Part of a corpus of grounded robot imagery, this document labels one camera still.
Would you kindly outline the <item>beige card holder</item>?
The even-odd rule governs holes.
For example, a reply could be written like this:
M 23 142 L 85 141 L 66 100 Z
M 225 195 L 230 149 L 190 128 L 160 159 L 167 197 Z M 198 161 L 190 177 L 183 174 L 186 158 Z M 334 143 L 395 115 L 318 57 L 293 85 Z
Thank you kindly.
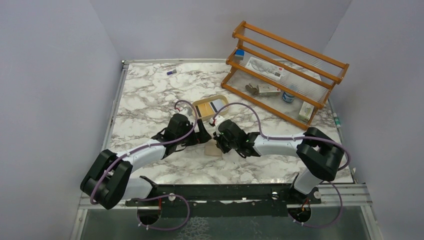
M 221 157 L 222 151 L 217 147 L 217 142 L 215 140 L 210 140 L 204 145 L 204 154 L 210 157 Z

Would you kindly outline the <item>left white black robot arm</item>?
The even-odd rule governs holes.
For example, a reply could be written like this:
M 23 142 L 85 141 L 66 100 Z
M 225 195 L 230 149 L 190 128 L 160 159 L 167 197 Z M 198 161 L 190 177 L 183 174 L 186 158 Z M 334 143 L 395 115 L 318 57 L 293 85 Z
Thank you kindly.
M 93 204 L 109 210 L 121 200 L 145 199 L 153 189 L 148 180 L 131 174 L 154 162 L 165 159 L 183 148 L 205 144 L 212 139 L 201 119 L 190 122 L 186 115 L 176 113 L 168 126 L 146 143 L 121 153 L 105 149 L 99 153 L 80 184 L 80 190 Z

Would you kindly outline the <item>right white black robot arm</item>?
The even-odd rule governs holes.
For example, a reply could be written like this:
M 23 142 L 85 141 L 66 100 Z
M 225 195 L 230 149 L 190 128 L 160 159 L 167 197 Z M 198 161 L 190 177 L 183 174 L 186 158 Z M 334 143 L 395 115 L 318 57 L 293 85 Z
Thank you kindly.
M 316 127 L 295 135 L 265 136 L 261 132 L 246 133 L 229 119 L 214 119 L 213 138 L 224 154 L 236 151 L 242 158 L 268 155 L 298 157 L 306 169 L 299 173 L 290 187 L 290 193 L 306 198 L 323 181 L 331 182 L 339 171 L 346 153 Z

